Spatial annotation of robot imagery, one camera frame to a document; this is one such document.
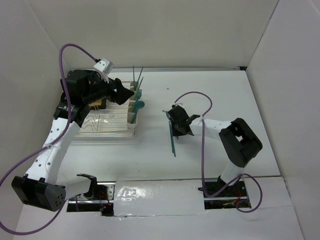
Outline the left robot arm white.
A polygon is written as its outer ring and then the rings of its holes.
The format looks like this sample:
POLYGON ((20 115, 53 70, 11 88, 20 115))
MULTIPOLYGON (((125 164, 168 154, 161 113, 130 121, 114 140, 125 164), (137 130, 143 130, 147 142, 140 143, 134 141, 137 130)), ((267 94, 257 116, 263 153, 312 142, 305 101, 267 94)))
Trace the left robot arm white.
POLYGON ((69 182, 57 182, 67 150, 90 113, 90 104, 106 99, 122 105, 134 95, 119 78, 104 80, 97 71, 71 70, 60 82, 63 93, 43 145, 44 150, 24 176, 15 176, 11 182, 23 204, 52 212, 74 196, 83 195, 92 200, 99 193, 97 178, 89 174, 78 173, 69 182))

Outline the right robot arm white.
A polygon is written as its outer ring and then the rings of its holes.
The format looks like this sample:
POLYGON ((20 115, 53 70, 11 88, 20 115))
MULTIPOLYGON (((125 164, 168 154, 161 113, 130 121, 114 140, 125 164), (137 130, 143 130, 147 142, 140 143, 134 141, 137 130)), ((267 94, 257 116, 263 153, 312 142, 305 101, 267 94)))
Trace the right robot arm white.
POLYGON ((248 163, 262 150, 263 144, 247 122, 242 118, 220 121, 194 114, 173 105, 165 112, 169 121, 170 138, 201 136, 201 180, 205 181, 205 139, 220 141, 229 163, 218 177, 218 190, 223 196, 230 196, 236 189, 236 181, 244 173, 248 163))

